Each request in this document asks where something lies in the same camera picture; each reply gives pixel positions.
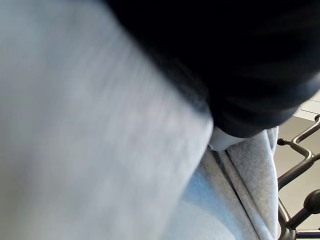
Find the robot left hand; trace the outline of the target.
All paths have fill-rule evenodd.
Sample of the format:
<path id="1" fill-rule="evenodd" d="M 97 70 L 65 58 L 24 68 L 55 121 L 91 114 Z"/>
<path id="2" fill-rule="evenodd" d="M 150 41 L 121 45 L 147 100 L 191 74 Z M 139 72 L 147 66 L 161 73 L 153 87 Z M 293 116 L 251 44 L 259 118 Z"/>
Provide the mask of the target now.
<path id="1" fill-rule="evenodd" d="M 317 0 L 109 0 L 155 58 L 208 91 L 215 151 L 281 125 L 320 89 Z"/>

